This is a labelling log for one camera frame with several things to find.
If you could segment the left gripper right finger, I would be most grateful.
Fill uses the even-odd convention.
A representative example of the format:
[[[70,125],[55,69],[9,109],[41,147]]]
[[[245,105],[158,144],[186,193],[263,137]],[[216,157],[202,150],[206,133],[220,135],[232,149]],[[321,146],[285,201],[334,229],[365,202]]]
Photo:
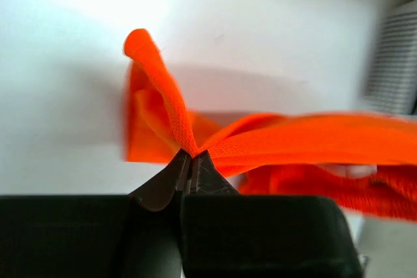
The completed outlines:
[[[217,171],[210,154],[204,151],[192,160],[190,193],[237,195],[238,191]]]

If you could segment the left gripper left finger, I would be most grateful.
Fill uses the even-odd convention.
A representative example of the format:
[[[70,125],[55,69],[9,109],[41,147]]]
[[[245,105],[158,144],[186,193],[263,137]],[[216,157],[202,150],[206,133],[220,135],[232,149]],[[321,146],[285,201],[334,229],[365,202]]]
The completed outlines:
[[[164,210],[175,193],[184,189],[190,164],[191,156],[183,150],[178,151],[158,174],[133,190],[129,196],[145,210]]]

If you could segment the orange shorts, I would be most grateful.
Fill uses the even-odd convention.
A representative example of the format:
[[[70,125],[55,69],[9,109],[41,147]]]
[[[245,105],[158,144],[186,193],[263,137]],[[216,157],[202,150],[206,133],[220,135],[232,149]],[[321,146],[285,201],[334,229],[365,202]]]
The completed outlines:
[[[168,163],[208,152],[247,195],[322,195],[378,217],[416,220],[416,123],[372,113],[247,115],[221,127],[189,110],[145,29],[124,42],[125,156]]]

